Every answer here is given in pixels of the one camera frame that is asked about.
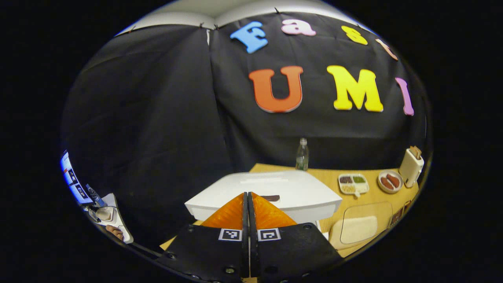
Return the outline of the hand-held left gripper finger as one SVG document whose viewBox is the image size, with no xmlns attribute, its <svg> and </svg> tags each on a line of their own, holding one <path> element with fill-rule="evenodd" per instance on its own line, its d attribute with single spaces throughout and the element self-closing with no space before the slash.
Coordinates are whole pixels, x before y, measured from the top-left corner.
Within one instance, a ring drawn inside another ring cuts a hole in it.
<svg viewBox="0 0 503 283">
<path fill-rule="evenodd" d="M 239 197 L 239 229 L 187 224 L 156 262 L 199 283 L 241 283 L 249 276 L 248 194 Z"/>
<path fill-rule="evenodd" d="M 308 283 L 343 262 L 312 222 L 260 229 L 259 199 L 248 192 L 251 277 L 259 283 Z"/>
</svg>

